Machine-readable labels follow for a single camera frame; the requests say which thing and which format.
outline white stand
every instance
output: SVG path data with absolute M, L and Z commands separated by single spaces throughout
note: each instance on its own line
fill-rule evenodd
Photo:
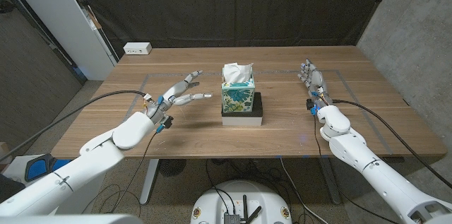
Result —
M 146 178 L 144 179 L 143 190 L 141 191 L 140 204 L 142 206 L 148 204 L 150 192 L 154 184 L 154 179 L 157 177 L 158 163 L 160 160 L 149 160 L 148 171 L 146 172 Z

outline wooden table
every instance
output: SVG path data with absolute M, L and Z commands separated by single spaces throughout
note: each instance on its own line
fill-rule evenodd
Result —
M 356 47 L 237 47 L 153 49 L 150 55 L 124 55 L 95 95 L 114 90 L 141 90 L 154 99 L 174 83 L 199 69 L 201 84 L 187 93 L 213 93 L 182 108 L 172 107 L 173 126 L 158 134 L 149 158 L 277 158 L 318 157 L 314 118 L 306 110 L 307 89 L 297 78 L 300 64 L 310 58 L 323 72 L 333 99 L 359 102 L 382 116 L 420 155 L 440 156 L 446 147 L 405 103 L 398 92 Z M 256 91 L 263 101 L 259 127 L 222 126 L 221 70 L 223 64 L 254 63 Z M 410 155 L 377 119 L 357 107 L 338 104 L 352 126 L 380 156 Z M 142 98 L 111 96 L 87 106 L 54 147 L 56 158 L 76 158 L 91 138 L 118 126 L 135 111 Z M 148 136 L 125 152 L 143 155 Z M 322 154 L 332 155 L 318 135 Z

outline table leg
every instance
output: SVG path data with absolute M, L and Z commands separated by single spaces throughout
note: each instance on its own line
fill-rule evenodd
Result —
M 331 203 L 339 205 L 342 201 L 340 200 L 340 194 L 333 174 L 333 169 L 331 168 L 330 159 L 319 158 L 319 161 L 323 177 L 325 177 L 326 187 L 328 188 Z
M 140 204 L 142 206 L 148 204 L 150 193 L 152 191 L 155 178 L 157 177 L 158 163 L 160 160 L 149 160 L 148 171 L 146 172 L 146 178 L 144 179 L 143 190 L 141 191 Z

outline tissue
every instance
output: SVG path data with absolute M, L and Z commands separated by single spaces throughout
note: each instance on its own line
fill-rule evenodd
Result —
M 253 64 L 238 65 L 237 62 L 225 64 L 223 76 L 226 83 L 243 83 L 250 79 Z

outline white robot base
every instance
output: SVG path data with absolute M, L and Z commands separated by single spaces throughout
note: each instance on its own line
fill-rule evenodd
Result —
M 191 224 L 292 223 L 289 208 L 284 199 L 262 184 L 232 180 L 216 185 L 215 188 L 225 200 L 227 209 L 216 190 L 209 189 L 196 201 L 191 213 Z M 221 190 L 226 191 L 232 201 Z

